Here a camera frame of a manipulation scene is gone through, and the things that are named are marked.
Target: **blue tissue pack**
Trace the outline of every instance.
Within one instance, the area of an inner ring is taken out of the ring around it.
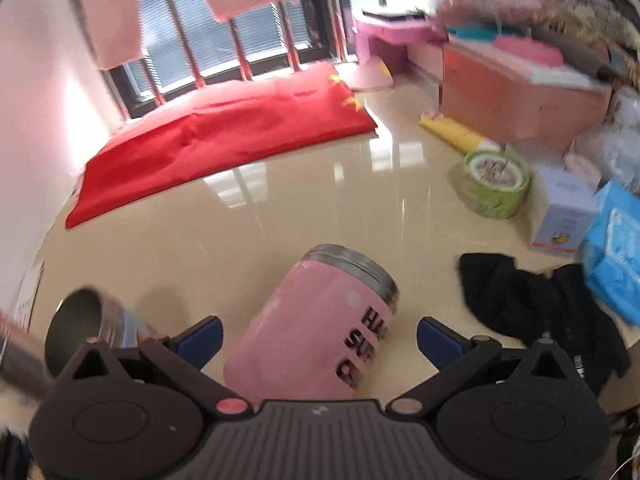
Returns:
[[[613,181],[595,199],[598,213],[582,246],[587,286],[640,326],[640,200]]]

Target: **plastic bag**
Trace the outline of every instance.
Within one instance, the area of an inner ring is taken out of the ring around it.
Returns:
[[[534,25],[544,18],[539,0],[440,0],[436,15],[446,27],[486,22]]]
[[[616,92],[609,121],[577,137],[571,151],[596,164],[605,182],[640,196],[640,96],[628,87]]]

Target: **glossy floor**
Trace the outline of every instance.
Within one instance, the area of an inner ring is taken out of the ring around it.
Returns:
[[[513,254],[542,271],[565,259],[529,251],[526,223],[482,218],[458,199],[461,155],[421,129],[431,94],[409,82],[361,94],[373,134],[329,142],[224,171],[64,229],[70,199],[47,235],[31,331],[44,337],[58,303],[79,286],[111,294],[163,333],[209,314],[225,326],[222,363],[287,269],[334,242],[375,259],[395,278],[399,309],[358,391],[387,402],[434,373],[415,343],[422,316],[465,336],[491,333],[466,309],[460,254]],[[638,331],[620,323],[628,341]],[[503,336],[508,346],[516,340]]]

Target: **pink box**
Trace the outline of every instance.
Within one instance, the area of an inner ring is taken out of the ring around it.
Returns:
[[[442,113],[501,144],[535,138],[562,153],[607,113],[611,86],[573,68],[546,69],[491,44],[448,44]]]

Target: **stainless steel cup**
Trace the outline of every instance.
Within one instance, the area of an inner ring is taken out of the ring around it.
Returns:
[[[116,300],[83,287],[67,296],[51,320],[44,343],[47,368],[57,377],[78,348],[97,337],[111,348],[133,348],[158,334]]]

